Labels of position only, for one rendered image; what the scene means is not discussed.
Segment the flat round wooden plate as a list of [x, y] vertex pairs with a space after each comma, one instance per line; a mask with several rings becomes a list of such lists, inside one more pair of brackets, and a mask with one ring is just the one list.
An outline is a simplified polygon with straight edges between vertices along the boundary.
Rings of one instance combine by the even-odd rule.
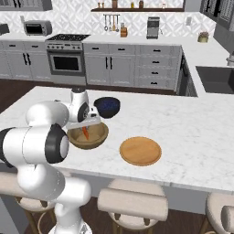
[[161, 158], [161, 154], [162, 150], [157, 142], [142, 136], [128, 138], [120, 146], [122, 159], [132, 165], [152, 165]]

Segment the dark wooden wall shelf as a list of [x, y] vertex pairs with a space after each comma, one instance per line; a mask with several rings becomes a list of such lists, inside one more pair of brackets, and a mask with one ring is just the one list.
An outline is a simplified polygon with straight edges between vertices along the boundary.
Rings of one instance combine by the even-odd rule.
[[184, 8], [93, 8], [91, 12], [185, 12]]

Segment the potted plant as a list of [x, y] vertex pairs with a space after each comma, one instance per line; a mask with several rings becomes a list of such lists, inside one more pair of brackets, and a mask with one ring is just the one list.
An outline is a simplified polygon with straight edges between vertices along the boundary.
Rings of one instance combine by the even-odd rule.
[[200, 43], [207, 43], [208, 42], [209, 33], [207, 31], [200, 32], [197, 38], [197, 41]]

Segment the orange carrot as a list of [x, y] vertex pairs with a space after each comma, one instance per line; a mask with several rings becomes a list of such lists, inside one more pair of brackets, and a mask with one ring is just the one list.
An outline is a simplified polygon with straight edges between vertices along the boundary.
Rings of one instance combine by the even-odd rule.
[[87, 127], [83, 126], [82, 127], [82, 132], [85, 135], [86, 139], [89, 140], [90, 137], [89, 137], [89, 133], [88, 133]]

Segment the beige padded bar stool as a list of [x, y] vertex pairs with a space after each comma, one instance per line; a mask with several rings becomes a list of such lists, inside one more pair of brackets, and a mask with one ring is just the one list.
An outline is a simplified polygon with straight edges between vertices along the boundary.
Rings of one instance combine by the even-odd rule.
[[114, 179], [101, 190], [97, 206], [112, 219], [112, 233], [146, 231], [153, 234], [158, 221], [168, 217], [168, 200], [156, 184]]
[[210, 193], [207, 196], [206, 214], [217, 234], [234, 234], [234, 196]]
[[0, 172], [0, 194], [15, 198], [17, 204], [24, 209], [33, 234], [44, 234], [40, 224], [47, 213], [49, 213], [52, 223], [56, 224], [55, 204], [30, 198], [18, 185], [16, 174]]

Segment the steel cooker with oven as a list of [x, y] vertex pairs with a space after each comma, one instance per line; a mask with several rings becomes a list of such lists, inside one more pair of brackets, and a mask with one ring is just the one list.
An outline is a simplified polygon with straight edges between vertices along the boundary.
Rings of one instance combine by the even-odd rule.
[[48, 63], [54, 83], [86, 85], [82, 41], [88, 35], [57, 34], [46, 40]]

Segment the grey base cupboard and drawers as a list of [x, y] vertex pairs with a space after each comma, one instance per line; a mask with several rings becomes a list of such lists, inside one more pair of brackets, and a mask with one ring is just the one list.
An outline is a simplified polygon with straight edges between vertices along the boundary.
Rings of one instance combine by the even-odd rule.
[[85, 43], [90, 85], [176, 90], [181, 47]]

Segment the dark dishwasher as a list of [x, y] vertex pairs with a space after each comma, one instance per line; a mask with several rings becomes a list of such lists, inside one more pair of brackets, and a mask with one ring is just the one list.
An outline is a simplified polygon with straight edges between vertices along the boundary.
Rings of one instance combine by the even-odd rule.
[[182, 54], [181, 58], [176, 94], [178, 96], [197, 97], [197, 91], [186, 62], [185, 54]]

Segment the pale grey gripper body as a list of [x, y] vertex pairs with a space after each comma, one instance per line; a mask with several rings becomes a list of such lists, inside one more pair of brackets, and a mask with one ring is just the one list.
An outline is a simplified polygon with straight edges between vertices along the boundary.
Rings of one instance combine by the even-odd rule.
[[100, 117], [91, 117], [91, 118], [85, 119], [83, 122], [68, 122], [66, 124], [66, 128], [68, 130], [77, 129], [77, 128], [87, 127], [87, 126], [96, 125], [100, 123], [101, 123]]

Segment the silver toaster oven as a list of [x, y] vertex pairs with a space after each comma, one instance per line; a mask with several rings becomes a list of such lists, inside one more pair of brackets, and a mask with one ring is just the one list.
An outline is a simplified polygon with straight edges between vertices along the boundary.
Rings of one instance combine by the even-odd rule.
[[28, 20], [24, 22], [24, 30], [28, 36], [48, 36], [52, 33], [52, 25], [48, 20]]

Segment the dark grey wall cupboards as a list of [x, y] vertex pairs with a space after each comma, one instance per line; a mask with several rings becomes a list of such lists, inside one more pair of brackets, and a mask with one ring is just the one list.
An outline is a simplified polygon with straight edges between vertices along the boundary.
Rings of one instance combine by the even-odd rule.
[[216, 22], [213, 38], [229, 53], [234, 51], [234, 0], [202, 0], [200, 12]]

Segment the grey base cupboard run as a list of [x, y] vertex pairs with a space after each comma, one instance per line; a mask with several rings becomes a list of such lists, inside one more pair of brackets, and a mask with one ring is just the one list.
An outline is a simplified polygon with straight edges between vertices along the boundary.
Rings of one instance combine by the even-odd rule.
[[48, 54], [43, 41], [2, 41], [12, 78], [50, 81]]

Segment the dark grey sink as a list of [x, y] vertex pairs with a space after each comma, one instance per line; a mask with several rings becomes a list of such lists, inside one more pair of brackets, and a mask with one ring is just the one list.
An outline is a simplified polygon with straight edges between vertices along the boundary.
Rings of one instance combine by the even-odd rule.
[[196, 69], [206, 92], [234, 94], [234, 68], [196, 66]]

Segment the dark blue bowl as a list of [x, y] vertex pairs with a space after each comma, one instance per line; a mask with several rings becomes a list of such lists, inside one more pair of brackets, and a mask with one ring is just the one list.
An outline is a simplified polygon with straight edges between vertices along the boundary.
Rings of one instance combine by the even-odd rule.
[[121, 107], [121, 103], [114, 97], [101, 97], [93, 105], [97, 108], [100, 117], [110, 119], [115, 116]]

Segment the deep wooden plate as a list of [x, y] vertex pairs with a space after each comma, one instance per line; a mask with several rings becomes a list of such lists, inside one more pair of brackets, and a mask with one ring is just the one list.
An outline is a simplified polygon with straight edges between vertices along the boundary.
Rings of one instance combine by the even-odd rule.
[[106, 124], [91, 125], [87, 127], [89, 140], [86, 139], [82, 128], [71, 129], [67, 131], [69, 141], [76, 147], [84, 150], [93, 149], [101, 145], [108, 136], [109, 129]]

